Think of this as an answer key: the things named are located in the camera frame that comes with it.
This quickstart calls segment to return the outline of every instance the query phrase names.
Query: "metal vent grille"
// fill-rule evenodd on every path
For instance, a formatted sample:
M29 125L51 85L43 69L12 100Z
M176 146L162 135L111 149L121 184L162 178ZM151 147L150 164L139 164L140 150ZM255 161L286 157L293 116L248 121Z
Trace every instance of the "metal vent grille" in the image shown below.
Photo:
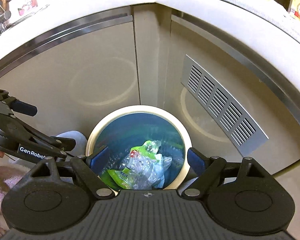
M214 84L206 76L204 76L198 93L198 97L204 104L207 104L209 101L213 88Z
M225 113L221 117L220 122L227 131L230 131L231 128L240 119L241 115L241 112L235 107L235 105L233 103L230 103Z
M236 141L238 145L242 145L255 133L255 131L256 129L254 129L249 121L245 118L233 131L231 137Z
M194 66L192 66L190 75L189 75L189 80L188 80L188 86L191 88L193 92L197 92L200 79L201 79L202 73L196 69Z
M268 140L240 103L188 55L181 82L213 117L242 156L250 154Z

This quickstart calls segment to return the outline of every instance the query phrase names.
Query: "white countertop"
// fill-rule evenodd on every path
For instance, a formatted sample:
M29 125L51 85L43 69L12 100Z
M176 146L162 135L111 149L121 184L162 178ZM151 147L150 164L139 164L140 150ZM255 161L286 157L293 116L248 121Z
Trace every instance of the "white countertop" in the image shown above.
M0 36L0 59L64 23L143 3L159 3L216 26L256 51L300 92L300 43L262 18L221 0L57 0Z

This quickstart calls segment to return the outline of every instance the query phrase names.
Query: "stainless steel trim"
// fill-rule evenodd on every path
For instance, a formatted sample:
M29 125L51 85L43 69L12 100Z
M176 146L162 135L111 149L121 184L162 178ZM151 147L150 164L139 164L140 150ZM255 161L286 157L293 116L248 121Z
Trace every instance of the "stainless steel trim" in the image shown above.
M186 13L173 10L171 20L187 28L189 23L199 27L201 36L246 66L265 83L300 125L300 92L261 55L215 26Z
M18 25L19 23L21 23L21 22L23 22L24 20L28 19L29 17L35 15L36 13L45 10L46 8L48 8L48 6L49 6L49 5L47 4L47 5L43 6L42 8L40 8L39 10L34 11L34 12L32 12L32 13L29 13L29 14L27 14L26 16L22 17L21 19L15 21L15 22L13 22L13 23L8 24L8 25L7 25L7 30L8 30L8 29L11 29L12 27L14 27L14 26L16 26L16 25Z
M28 41L0 60L0 78L39 53L70 39L106 27L132 22L130 7L91 14L65 23Z

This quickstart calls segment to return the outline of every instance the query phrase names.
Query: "cabinet door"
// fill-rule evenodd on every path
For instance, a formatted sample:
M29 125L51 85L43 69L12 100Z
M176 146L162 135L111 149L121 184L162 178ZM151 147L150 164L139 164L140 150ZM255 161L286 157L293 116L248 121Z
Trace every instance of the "cabinet door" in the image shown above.
M186 127L193 147L207 156L240 162L227 135L181 84L185 56L210 73L242 105L269 139L251 152L270 173L300 159L300 126L277 96L222 49L187 26L172 21L164 109Z
M0 89L37 106L35 117L16 116L39 131L78 130L88 138L107 114L140 104L133 23L54 46L2 76Z

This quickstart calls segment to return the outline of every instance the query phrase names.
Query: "plastic bag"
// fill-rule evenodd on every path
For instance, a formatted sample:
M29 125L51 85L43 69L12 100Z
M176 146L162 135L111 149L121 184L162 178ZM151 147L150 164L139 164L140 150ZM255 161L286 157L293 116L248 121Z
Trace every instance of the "plastic bag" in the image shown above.
M160 146L160 141L146 141L142 146L131 148L130 154L122 160L119 169L130 170L130 188L151 189L152 185L163 187L164 173L170 167L172 157L157 154Z
M108 173L117 185L124 189L131 189L133 182L131 181L130 170L124 168L123 171L108 170Z

